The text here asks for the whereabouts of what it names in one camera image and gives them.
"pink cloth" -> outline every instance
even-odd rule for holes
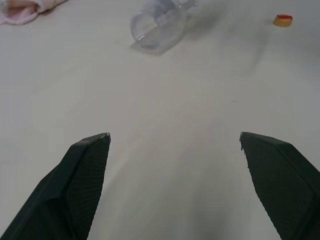
[[[0,25],[22,25],[66,0],[0,0]]]

